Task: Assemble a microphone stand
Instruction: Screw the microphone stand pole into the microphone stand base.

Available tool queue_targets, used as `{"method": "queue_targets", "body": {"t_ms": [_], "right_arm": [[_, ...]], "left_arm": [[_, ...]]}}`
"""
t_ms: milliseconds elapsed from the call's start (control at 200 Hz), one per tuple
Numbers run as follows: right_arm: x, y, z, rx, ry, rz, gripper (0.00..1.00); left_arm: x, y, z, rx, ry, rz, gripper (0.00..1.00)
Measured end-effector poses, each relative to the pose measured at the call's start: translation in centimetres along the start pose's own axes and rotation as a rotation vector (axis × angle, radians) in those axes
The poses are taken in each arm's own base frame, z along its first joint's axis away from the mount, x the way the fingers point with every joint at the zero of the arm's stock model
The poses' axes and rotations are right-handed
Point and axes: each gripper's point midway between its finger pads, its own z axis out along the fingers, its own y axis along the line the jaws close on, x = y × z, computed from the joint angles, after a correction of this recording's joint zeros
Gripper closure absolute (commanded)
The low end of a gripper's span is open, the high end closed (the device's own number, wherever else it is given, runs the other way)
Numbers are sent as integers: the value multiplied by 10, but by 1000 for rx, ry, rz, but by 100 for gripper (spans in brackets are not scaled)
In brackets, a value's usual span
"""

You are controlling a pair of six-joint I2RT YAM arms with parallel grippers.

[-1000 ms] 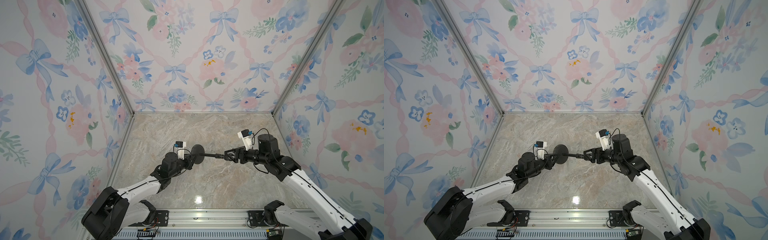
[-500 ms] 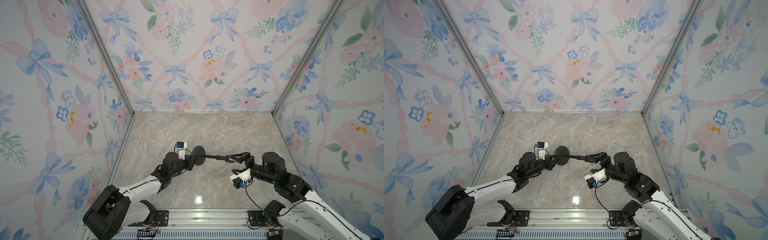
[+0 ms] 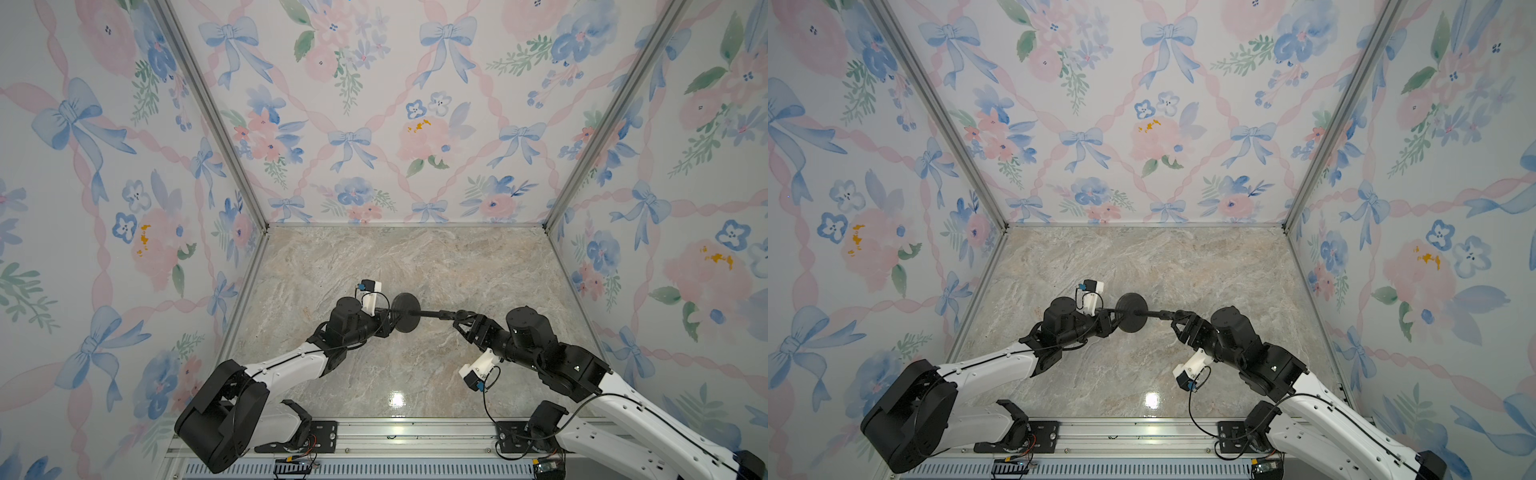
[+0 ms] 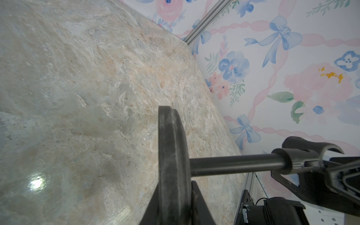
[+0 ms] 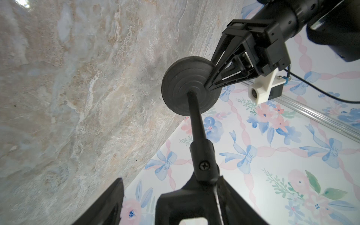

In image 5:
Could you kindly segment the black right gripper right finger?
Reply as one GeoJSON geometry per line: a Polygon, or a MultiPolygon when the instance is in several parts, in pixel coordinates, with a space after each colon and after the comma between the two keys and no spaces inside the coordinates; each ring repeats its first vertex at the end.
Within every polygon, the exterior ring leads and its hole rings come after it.
{"type": "Polygon", "coordinates": [[[267,222],[220,176],[217,196],[224,225],[266,225],[267,222]]]}

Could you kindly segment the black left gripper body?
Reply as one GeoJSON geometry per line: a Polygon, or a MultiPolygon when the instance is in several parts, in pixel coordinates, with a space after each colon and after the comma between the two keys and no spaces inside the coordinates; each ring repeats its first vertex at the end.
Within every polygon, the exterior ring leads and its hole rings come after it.
{"type": "Polygon", "coordinates": [[[280,25],[275,20],[232,20],[223,31],[226,49],[222,63],[244,59],[248,74],[267,76],[290,66],[290,56],[280,25]]]}

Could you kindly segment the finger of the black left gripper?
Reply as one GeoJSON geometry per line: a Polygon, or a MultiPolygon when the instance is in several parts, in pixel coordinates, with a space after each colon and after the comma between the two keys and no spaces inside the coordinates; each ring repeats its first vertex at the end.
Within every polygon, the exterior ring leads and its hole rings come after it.
{"type": "Polygon", "coordinates": [[[232,56],[230,61],[225,62],[220,68],[215,68],[204,87],[206,90],[213,91],[258,77],[255,64],[249,54],[243,52],[232,56]]]}
{"type": "Polygon", "coordinates": [[[222,32],[222,37],[216,47],[216,50],[211,59],[214,65],[225,65],[225,63],[233,62],[235,65],[244,65],[245,52],[244,43],[248,32],[240,29],[225,29],[222,32]]]}

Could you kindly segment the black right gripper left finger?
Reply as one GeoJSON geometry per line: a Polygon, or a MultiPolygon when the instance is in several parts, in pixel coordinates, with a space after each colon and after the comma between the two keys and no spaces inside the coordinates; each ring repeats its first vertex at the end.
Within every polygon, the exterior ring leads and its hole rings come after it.
{"type": "Polygon", "coordinates": [[[118,225],[123,199],[123,180],[118,178],[73,225],[118,225]]]}

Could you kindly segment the black microphone clip holder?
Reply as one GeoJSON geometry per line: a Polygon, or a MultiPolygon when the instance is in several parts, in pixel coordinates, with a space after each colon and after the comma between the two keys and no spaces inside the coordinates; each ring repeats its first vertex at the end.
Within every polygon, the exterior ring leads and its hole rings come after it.
{"type": "Polygon", "coordinates": [[[181,189],[159,197],[156,225],[178,225],[190,218],[205,218],[209,225],[222,224],[215,194],[219,171],[214,146],[208,139],[193,141],[190,153],[194,172],[181,189]]]}

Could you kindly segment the black round microphone stand base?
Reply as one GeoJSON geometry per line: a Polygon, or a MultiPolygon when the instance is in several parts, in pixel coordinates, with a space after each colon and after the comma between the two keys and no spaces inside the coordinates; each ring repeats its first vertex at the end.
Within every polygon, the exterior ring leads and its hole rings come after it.
{"type": "Polygon", "coordinates": [[[212,62],[199,56],[185,57],[173,63],[161,84],[162,98],[167,107],[178,115],[190,116],[188,93],[194,91],[200,112],[211,109],[221,94],[221,89],[209,91],[204,87],[213,69],[212,62]]]}

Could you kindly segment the black microphone stand pole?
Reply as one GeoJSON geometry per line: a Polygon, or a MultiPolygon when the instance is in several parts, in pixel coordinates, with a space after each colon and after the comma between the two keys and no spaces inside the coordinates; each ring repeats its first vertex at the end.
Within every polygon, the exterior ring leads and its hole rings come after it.
{"type": "Polygon", "coordinates": [[[193,142],[190,145],[190,148],[192,149],[196,146],[196,144],[206,139],[206,134],[197,99],[197,93],[195,91],[190,91],[187,94],[187,99],[190,113],[189,117],[191,120],[191,129],[193,134],[193,142]]]}

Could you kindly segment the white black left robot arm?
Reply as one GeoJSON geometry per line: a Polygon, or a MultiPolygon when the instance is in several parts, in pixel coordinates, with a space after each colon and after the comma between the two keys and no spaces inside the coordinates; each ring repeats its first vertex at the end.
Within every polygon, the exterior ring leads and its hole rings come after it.
{"type": "Polygon", "coordinates": [[[286,41],[303,28],[310,41],[329,46],[345,62],[360,58],[359,1],[262,1],[251,19],[234,19],[223,31],[205,83],[209,91],[290,64],[286,41]]]}

